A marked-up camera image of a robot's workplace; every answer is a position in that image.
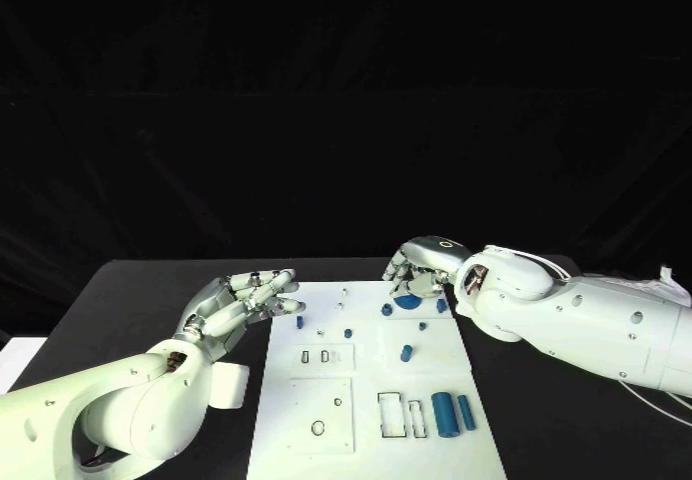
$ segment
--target cable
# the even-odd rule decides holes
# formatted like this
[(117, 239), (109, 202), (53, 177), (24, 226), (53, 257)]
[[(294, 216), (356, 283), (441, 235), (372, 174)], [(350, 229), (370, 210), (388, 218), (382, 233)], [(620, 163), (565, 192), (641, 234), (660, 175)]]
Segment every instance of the cable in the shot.
[(670, 417), (673, 420), (677, 420), (680, 423), (683, 423), (688, 427), (692, 427), (692, 423), (686, 422), (685, 420), (682, 420), (682, 418), (677, 418), (673, 414), (667, 413), (662, 408), (659, 408), (631, 388), (630, 386), (621, 381), (618, 380), (620, 384), (623, 385), (623, 387), (630, 391), (630, 393), (654, 409), (657, 410), (663, 415), (666, 415), (667, 417)]
[(551, 262), (546, 258), (539, 257), (538, 255), (533, 255), (532, 253), (520, 252), (519, 250), (512, 250), (510, 248), (497, 247), (494, 245), (487, 245), (486, 250), (489, 248), (493, 248), (499, 251), (513, 253), (516, 255), (522, 255), (522, 256), (536, 260), (542, 264), (548, 265), (552, 268), (552, 270), (555, 270), (556, 274), (559, 275), (561, 280), (566, 280), (571, 277), (569, 273), (566, 273), (566, 270), (556, 263)]
[(692, 410), (692, 405), (675, 393), (670, 393), (670, 392), (666, 392), (666, 393), (670, 395), (670, 397), (677, 403), (682, 403), (682, 405), (685, 405), (685, 408), (689, 408)]

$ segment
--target rectangular hole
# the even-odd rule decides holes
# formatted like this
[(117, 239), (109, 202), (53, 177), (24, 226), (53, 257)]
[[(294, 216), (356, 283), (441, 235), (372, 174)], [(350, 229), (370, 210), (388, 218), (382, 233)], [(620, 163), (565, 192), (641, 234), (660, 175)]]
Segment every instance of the rectangular hole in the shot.
[(425, 430), (425, 420), (422, 418), (422, 405), (419, 400), (411, 400), (408, 402), (408, 410), (411, 412), (411, 426), (414, 428), (414, 437), (428, 438), (428, 432)]
[(378, 393), (379, 415), (382, 420), (382, 438), (404, 438), (404, 405), (399, 392)]

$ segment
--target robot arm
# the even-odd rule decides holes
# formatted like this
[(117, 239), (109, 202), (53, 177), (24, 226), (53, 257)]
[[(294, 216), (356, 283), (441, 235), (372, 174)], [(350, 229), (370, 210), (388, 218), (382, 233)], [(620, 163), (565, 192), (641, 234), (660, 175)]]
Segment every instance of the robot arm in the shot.
[[(404, 244), (383, 275), (395, 281), (392, 295), (404, 290), (435, 296), (441, 284), (451, 283), (457, 313), (494, 338), (525, 339), (542, 353), (607, 378), (692, 395), (688, 307), (597, 278), (569, 277), (545, 259), (494, 246), (471, 255), (458, 245), (455, 261), (444, 260), (454, 270), (440, 271), (440, 260), (430, 258), (448, 244), (458, 245), (440, 237)], [(414, 270), (431, 274), (424, 288), (422, 274), (408, 274)]]
[[(0, 396), (0, 478), (127, 480), (177, 455), (208, 405), (242, 405), (246, 367), (216, 360), (245, 325), (304, 310), (275, 296), (298, 289), (294, 275), (275, 270), (213, 280), (187, 304), (173, 338), (147, 353)], [(235, 389), (215, 393), (219, 383)], [(75, 458), (73, 431), (121, 458)]]

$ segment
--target black table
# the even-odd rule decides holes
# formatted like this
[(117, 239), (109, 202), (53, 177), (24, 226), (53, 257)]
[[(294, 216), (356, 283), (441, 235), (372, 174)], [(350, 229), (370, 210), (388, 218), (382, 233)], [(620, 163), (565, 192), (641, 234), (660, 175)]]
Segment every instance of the black table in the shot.
[[(388, 260), (114, 261), (94, 276), (14, 389), (144, 352), (171, 336), (183, 307), (213, 277), (294, 268), (298, 281), (379, 280)], [(575, 271), (564, 257), (554, 260)], [(494, 340), (468, 319), (457, 317), (457, 324), (509, 479), (692, 478), (692, 429), (614, 381), (526, 342)], [(210, 408), (184, 452), (141, 478), (245, 478), (269, 328), (269, 322), (255, 324), (223, 359), (251, 368), (242, 409)], [(660, 393), (643, 393), (686, 415)]]

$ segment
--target blue cylinder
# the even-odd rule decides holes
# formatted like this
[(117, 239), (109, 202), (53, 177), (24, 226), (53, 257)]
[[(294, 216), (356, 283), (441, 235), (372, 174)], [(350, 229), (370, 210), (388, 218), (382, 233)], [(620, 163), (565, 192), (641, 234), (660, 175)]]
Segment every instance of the blue cylinder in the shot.
[(457, 397), (458, 408), (461, 410), (461, 418), (464, 419), (464, 425), (467, 430), (476, 430), (476, 422), (473, 421), (471, 409), (468, 407), (468, 399), (466, 395)]
[(457, 414), (451, 403), (451, 395), (447, 392), (432, 394), (432, 410), (435, 411), (437, 433), (442, 438), (458, 437)]
[(404, 345), (404, 350), (401, 351), (402, 362), (408, 362), (411, 360), (412, 353), (414, 353), (414, 347), (411, 345)]
[(396, 297), (393, 299), (393, 303), (405, 310), (414, 310), (414, 308), (419, 307), (422, 298), (417, 297), (415, 295), (404, 295), (402, 297)]

